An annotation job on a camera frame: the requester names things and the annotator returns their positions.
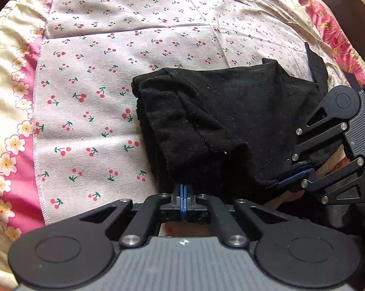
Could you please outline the black pants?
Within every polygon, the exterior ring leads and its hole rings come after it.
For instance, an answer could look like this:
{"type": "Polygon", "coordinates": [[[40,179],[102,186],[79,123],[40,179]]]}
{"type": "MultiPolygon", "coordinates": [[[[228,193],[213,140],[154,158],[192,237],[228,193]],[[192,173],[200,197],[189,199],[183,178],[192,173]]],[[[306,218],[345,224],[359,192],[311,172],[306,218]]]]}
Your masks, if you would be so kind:
{"type": "Polygon", "coordinates": [[[163,68],[136,76],[132,92],[152,173],[224,202],[264,204],[280,194],[295,132],[327,93],[327,69],[307,51],[310,81],[277,61],[222,70],[163,68]]]}

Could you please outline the cherry print bed sheet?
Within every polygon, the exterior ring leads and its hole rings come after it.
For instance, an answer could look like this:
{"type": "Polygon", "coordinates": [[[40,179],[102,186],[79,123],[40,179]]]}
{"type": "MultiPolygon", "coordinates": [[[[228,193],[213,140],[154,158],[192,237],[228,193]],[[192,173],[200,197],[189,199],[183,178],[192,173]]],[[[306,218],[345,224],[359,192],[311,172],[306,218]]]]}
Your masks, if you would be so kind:
{"type": "Polygon", "coordinates": [[[131,90],[160,68],[214,70],[276,59],[345,83],[299,0],[53,0],[35,77],[34,158],[46,224],[157,192],[131,90]]]}

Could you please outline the pink floral quilt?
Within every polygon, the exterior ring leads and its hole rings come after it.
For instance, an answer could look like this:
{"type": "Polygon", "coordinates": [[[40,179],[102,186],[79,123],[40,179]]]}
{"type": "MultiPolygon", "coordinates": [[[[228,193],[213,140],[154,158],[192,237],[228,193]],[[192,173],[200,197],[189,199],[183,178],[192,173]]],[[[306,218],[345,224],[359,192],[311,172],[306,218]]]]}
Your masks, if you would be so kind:
{"type": "MultiPolygon", "coordinates": [[[[53,0],[10,0],[0,12],[0,285],[17,283],[8,250],[45,225],[36,183],[33,121],[35,77],[53,0]]],[[[299,0],[343,75],[365,84],[365,61],[322,0],[299,0]]]]}

